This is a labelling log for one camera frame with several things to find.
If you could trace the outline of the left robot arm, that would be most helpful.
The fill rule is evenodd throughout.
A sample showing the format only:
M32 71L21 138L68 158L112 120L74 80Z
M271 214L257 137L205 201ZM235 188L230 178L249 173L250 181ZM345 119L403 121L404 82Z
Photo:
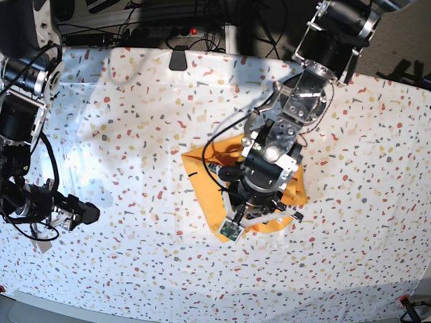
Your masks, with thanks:
M300 131L316 122L327 107L325 87L347 85L358 59L385 13L400 11L409 1L321 1L297 46L293 59L302 67L289 87L273 83L271 96L243 118L242 161L234 166L207 164L218 177L226 216L218 233L237 241L245 229L268 223L283 212L302 220L282 201L299 170Z

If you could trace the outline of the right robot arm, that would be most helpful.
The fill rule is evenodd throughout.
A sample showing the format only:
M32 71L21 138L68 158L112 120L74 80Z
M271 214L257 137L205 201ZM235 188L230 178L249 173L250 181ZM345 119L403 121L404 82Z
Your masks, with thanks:
M58 228L74 230L100 216L92 203L59 191L59 170L43 132L64 70L61 34L50 1L1 2L1 216L24 237L50 244ZM46 146L53 177L27 184L32 154Z

